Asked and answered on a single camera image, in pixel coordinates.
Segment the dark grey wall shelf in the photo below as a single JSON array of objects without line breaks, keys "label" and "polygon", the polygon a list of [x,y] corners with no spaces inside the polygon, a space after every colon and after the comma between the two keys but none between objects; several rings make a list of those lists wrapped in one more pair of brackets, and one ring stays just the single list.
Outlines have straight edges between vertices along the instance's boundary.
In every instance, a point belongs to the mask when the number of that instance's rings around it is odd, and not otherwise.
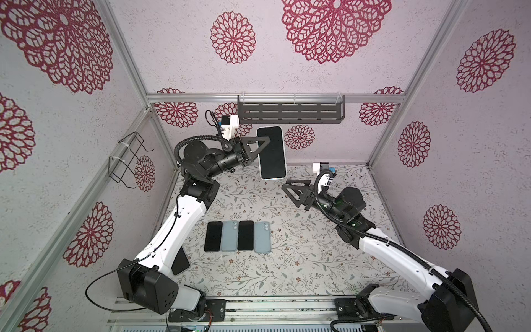
[{"label": "dark grey wall shelf", "polygon": [[337,125],[346,117],[341,95],[330,100],[252,99],[239,95],[236,110],[240,123],[250,125]]}]

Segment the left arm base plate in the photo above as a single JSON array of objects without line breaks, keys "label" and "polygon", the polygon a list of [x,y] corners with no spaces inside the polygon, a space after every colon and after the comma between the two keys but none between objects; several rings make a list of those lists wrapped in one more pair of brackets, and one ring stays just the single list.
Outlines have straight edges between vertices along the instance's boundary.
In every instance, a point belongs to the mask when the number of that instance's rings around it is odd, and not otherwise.
[{"label": "left arm base plate", "polygon": [[227,300],[205,300],[200,304],[198,311],[172,310],[168,316],[169,322],[192,323],[192,322],[224,322]]}]

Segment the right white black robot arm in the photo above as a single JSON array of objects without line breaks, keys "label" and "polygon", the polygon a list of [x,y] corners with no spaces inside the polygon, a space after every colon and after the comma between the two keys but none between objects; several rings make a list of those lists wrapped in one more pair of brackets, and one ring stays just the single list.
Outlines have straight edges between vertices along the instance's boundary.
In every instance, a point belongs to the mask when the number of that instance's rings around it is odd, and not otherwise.
[{"label": "right white black robot arm", "polygon": [[328,183],[327,176],[319,188],[311,181],[288,180],[282,190],[297,207],[322,212],[343,242],[380,260],[415,290],[404,293],[370,284],[353,299],[336,302],[338,319],[330,327],[401,317],[420,322],[429,331],[465,331],[478,311],[470,276],[460,269],[449,272],[393,242],[362,216],[366,203],[358,188],[347,187],[331,196]]}]

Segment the black phone near left base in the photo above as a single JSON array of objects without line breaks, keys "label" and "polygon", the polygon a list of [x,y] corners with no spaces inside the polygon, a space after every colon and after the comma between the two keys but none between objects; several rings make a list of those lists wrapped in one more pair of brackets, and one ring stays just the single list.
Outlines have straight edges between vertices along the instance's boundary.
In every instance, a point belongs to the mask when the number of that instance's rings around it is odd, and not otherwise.
[{"label": "black phone near left base", "polygon": [[186,271],[190,267],[190,262],[184,248],[180,248],[177,252],[173,264],[171,265],[171,271],[173,275],[179,275]]}]

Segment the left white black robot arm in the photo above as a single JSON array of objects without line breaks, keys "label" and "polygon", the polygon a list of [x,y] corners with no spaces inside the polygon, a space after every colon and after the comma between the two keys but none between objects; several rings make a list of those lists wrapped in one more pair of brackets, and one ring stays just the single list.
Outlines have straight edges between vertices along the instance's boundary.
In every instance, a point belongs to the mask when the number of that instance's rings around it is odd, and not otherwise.
[{"label": "left white black robot arm", "polygon": [[171,279],[178,254],[217,196],[220,184],[214,178],[252,164],[270,142],[265,136],[226,139],[201,135],[175,146],[183,187],[171,215],[153,239],[134,260],[124,259],[118,266],[116,273],[126,300],[161,315],[181,310],[194,320],[204,316],[205,293]]}]

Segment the light blue phone case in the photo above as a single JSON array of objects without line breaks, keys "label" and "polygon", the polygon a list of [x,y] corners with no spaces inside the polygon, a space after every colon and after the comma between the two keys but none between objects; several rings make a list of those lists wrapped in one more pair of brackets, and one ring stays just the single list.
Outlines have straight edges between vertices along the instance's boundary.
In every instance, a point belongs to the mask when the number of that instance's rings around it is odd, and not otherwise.
[{"label": "light blue phone case", "polygon": [[271,228],[267,221],[254,224],[254,251],[259,254],[271,252]]}]

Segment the bare black phone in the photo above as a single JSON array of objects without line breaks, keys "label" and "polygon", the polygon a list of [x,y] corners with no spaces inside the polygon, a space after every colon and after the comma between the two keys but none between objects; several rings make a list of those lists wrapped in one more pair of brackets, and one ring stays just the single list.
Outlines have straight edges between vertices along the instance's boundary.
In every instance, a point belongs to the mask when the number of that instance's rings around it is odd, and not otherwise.
[{"label": "bare black phone", "polygon": [[239,221],[237,250],[251,251],[254,249],[254,222]]},{"label": "bare black phone", "polygon": [[222,221],[212,221],[207,224],[204,251],[214,253],[221,250],[221,236],[223,232]]}]

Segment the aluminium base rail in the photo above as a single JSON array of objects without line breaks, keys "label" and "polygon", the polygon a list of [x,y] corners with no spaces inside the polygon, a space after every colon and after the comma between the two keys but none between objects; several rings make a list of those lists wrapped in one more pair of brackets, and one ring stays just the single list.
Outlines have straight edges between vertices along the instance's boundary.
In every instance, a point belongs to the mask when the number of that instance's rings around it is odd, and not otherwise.
[{"label": "aluminium base rail", "polygon": [[[227,300],[224,322],[213,322],[211,330],[230,325],[329,325],[337,320],[334,304],[343,296],[269,296],[269,297],[208,297]],[[167,326],[205,327],[208,323],[169,322],[167,314],[157,314],[147,309],[134,312],[113,312],[105,326],[117,331],[131,326],[166,328]]]}]

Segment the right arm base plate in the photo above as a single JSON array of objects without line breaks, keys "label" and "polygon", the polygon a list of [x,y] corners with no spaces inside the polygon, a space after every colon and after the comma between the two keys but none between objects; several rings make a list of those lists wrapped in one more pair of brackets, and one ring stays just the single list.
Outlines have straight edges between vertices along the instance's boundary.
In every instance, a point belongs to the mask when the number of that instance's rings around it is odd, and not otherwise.
[{"label": "right arm base plate", "polygon": [[339,320],[354,320],[374,316],[369,301],[363,297],[341,297],[334,300]]}]

